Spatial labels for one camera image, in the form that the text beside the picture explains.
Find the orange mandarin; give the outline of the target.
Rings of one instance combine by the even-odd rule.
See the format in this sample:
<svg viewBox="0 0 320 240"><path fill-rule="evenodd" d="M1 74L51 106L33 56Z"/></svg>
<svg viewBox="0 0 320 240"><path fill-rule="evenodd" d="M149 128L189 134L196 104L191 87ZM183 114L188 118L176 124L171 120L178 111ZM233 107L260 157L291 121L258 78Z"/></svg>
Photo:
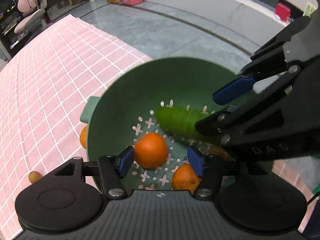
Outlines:
<svg viewBox="0 0 320 240"><path fill-rule="evenodd" d="M87 129L88 129L88 125L86 125L81 130L80 136L79 136L80 144L84 149L86 149L86 146L87 146Z"/></svg>
<svg viewBox="0 0 320 240"><path fill-rule="evenodd" d="M167 143L158 133L146 134L135 143L135 161L146 170L162 166L168 153Z"/></svg>
<svg viewBox="0 0 320 240"><path fill-rule="evenodd" d="M188 190L195 192L201 182L190 164L183 164L173 174L171 184L173 190Z"/></svg>

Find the green cucumber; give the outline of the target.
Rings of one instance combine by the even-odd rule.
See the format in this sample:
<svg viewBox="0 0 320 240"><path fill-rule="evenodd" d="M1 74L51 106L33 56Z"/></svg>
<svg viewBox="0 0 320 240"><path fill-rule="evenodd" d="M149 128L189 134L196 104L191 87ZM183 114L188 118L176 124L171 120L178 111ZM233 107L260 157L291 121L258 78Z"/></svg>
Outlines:
<svg viewBox="0 0 320 240"><path fill-rule="evenodd" d="M181 107L158 107L155 110L156 121L163 130L195 140L204 139L204 136L196 131L195 124L208 116L209 114Z"/></svg>

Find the red box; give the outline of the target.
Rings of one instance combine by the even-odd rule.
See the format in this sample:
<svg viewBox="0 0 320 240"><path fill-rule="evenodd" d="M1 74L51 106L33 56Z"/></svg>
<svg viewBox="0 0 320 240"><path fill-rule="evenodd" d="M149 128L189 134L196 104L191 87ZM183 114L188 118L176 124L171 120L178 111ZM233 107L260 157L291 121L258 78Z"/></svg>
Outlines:
<svg viewBox="0 0 320 240"><path fill-rule="evenodd" d="M277 19L285 22L291 16L291 9L283 3L278 3L274 12Z"/></svg>

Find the green colander bowl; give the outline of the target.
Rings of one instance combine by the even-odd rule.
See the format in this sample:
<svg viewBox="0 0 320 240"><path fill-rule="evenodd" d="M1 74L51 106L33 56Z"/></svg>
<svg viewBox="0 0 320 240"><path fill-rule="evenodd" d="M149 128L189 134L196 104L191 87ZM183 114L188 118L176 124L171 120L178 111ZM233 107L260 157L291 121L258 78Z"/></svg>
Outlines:
<svg viewBox="0 0 320 240"><path fill-rule="evenodd" d="M212 94L235 77L223 66L190 57L159 59L129 70L103 95L90 97L80 115L87 124L87 159L118 155L145 135L158 133L167 143L167 160L154 170L133 163L121 183L128 193L171 189L172 175L188 161L187 148L194 146L207 154L213 147L208 140L167 132L157 121L156 110L182 108L213 114L221 106Z"/></svg>

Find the brown longan right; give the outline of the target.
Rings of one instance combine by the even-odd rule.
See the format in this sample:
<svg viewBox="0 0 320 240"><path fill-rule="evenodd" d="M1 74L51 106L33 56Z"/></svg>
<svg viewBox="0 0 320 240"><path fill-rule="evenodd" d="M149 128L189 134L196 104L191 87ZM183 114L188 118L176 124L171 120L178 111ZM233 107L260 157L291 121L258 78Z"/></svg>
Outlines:
<svg viewBox="0 0 320 240"><path fill-rule="evenodd" d="M41 178L42 178L42 174L40 174L40 172L37 172L37 171L31 171L28 174L28 179L31 184L34 184L35 182L39 181Z"/></svg>

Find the pink checked tablecloth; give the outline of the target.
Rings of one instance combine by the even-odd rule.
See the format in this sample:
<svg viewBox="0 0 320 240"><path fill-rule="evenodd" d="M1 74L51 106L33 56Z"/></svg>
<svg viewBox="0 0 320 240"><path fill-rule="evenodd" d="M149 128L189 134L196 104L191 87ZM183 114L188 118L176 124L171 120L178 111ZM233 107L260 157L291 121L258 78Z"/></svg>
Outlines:
<svg viewBox="0 0 320 240"><path fill-rule="evenodd" d="M149 57L68 15L21 49L1 71L1 238L21 228L17 195L32 171L47 174L86 156L80 115L89 97Z"/></svg>

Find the pink office chair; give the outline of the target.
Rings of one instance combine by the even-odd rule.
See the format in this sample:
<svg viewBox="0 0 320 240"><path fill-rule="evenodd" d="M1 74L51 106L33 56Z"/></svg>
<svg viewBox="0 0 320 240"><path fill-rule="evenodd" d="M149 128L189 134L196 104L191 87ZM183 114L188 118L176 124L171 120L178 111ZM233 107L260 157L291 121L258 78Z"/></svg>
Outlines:
<svg viewBox="0 0 320 240"><path fill-rule="evenodd" d="M20 34L31 27L35 26L39 21L42 28L47 28L47 22L44 19L45 9L47 7L47 0L18 0L17 8L23 14L30 13L15 27L14 33Z"/></svg>

